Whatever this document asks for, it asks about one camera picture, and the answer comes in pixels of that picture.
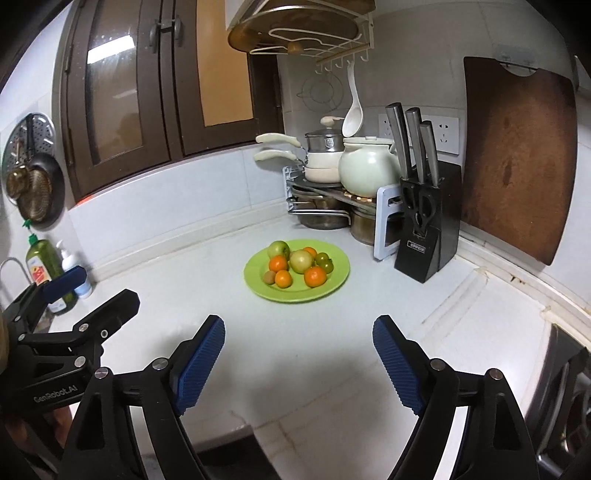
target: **white pan handle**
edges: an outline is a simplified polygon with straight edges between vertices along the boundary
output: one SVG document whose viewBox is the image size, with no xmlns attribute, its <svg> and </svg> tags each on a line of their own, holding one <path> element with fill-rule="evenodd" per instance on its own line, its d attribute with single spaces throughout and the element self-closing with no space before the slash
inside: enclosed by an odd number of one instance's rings
<svg viewBox="0 0 591 480">
<path fill-rule="evenodd" d="M 256 138 L 256 143 L 289 143 L 296 148 L 301 148 L 301 143 L 296 137 L 284 134 L 262 134 Z"/>
<path fill-rule="evenodd" d="M 299 161 L 296 154 L 285 150 L 261 150 L 255 153 L 252 158 L 255 161 L 270 160 L 272 158 L 287 158 L 288 160 Z"/>
</svg>

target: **blue gripper pad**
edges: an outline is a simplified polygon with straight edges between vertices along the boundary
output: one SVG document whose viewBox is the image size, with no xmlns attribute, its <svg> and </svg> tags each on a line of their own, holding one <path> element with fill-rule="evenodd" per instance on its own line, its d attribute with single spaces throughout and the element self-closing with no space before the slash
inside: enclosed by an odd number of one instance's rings
<svg viewBox="0 0 591 480">
<path fill-rule="evenodd" d="M 188 355 L 183 355 L 185 360 L 180 363 L 186 366 L 176 377 L 176 385 L 173 386 L 179 415 L 183 415 L 187 408 L 195 406 L 213 365 L 222 351 L 226 340 L 226 327 L 223 320 L 220 317 L 210 316 L 186 348 L 194 348 L 195 346 L 191 344 L 200 338 L 202 340 L 192 356 L 187 360 Z"/>
<path fill-rule="evenodd" d="M 396 389 L 396 393 L 400 398 L 400 402 L 406 407 L 412 409 L 415 415 L 420 415 L 424 402 L 420 394 L 421 381 L 413 368 L 410 366 L 408 359 L 401 350 L 401 345 L 392 337 L 392 334 L 386 328 L 385 322 L 394 322 L 389 317 L 380 317 L 374 323 L 374 346 L 378 351 L 379 357 L 382 359 L 386 372 Z M 401 341 L 408 342 L 402 336 Z"/>
</svg>

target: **kitchen counter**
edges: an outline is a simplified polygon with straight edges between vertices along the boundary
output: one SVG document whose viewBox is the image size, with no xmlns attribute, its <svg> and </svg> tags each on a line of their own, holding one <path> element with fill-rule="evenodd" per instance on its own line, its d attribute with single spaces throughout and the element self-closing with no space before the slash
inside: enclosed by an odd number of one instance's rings
<svg viewBox="0 0 591 480">
<path fill-rule="evenodd" d="M 347 253 L 351 274 L 332 295 L 278 304 L 254 295 L 242 270 L 271 241 L 316 238 Z M 389 314 L 430 357 L 456 370 L 501 369 L 526 412 L 542 368 L 550 324 L 537 301 L 456 256 L 425 285 L 377 262 L 348 230 L 321 232 L 292 218 L 270 220 L 165 255 L 97 285 L 51 331 L 74 323 L 124 288 L 139 314 L 105 344 L 114 373 L 145 368 L 193 337 L 209 314 L 226 323 L 226 343 L 195 408 L 183 417 L 198 446 L 250 426 L 284 480 L 384 480 L 416 417 L 395 393 L 372 343 Z M 132 409 L 142 453 L 152 447 Z M 463 430 L 458 409 L 438 478 L 449 478 Z"/>
</svg>

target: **cabinet handle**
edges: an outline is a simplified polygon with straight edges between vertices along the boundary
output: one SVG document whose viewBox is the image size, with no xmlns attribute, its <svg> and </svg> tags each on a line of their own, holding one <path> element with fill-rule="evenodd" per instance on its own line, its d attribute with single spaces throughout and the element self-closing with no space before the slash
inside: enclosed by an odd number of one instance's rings
<svg viewBox="0 0 591 480">
<path fill-rule="evenodd" d="M 183 43 L 183 22 L 178 15 L 174 19 L 174 39 L 180 47 Z"/>
<path fill-rule="evenodd" d="M 150 28 L 150 39 L 148 41 L 148 45 L 152 47 L 152 53 L 156 53 L 158 51 L 158 29 L 160 28 L 160 22 L 158 20 L 154 20 L 154 25 Z"/>
</svg>

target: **power socket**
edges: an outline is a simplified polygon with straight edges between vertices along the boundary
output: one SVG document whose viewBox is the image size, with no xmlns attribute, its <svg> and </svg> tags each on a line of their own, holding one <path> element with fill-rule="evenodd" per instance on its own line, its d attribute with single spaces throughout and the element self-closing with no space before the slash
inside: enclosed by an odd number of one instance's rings
<svg viewBox="0 0 591 480">
<path fill-rule="evenodd" d="M 433 134 L 437 151 L 444 153 L 460 154 L 460 119 L 452 116 L 423 115 L 423 120 L 430 120 L 433 124 Z M 381 113 L 378 115 L 379 136 L 380 138 L 394 138 L 388 115 Z M 413 146 L 410 136 L 408 137 L 410 146 Z"/>
<path fill-rule="evenodd" d="M 388 122 L 388 115 L 385 113 L 381 113 L 378 115 L 378 123 L 379 123 L 379 137 L 380 138 L 390 138 L 391 140 L 394 139 L 392 135 L 392 129 L 390 128 L 390 122 Z"/>
<path fill-rule="evenodd" d="M 460 119 L 452 116 L 423 115 L 433 124 L 437 151 L 460 154 Z"/>
</svg>

